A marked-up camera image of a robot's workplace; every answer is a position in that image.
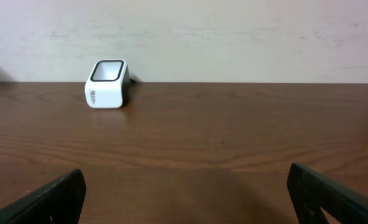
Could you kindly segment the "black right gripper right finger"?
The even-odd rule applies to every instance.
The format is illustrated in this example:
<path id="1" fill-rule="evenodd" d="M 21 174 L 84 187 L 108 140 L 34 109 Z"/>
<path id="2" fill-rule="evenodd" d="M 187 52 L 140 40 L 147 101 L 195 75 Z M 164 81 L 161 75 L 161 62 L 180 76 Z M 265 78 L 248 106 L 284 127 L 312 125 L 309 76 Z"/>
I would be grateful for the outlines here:
<path id="1" fill-rule="evenodd" d="M 287 189 L 300 224 L 328 223 L 327 212 L 339 223 L 368 223 L 368 198 L 294 162 Z"/>

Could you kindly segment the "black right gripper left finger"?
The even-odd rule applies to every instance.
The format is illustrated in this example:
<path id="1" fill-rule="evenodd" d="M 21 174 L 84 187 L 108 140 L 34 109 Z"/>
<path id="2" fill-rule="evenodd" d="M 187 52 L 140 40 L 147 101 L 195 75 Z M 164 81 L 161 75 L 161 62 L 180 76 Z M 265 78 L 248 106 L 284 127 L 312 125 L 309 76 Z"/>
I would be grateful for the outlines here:
<path id="1" fill-rule="evenodd" d="M 77 224 L 85 195 L 83 173 L 75 169 L 1 208 L 0 223 Z"/>

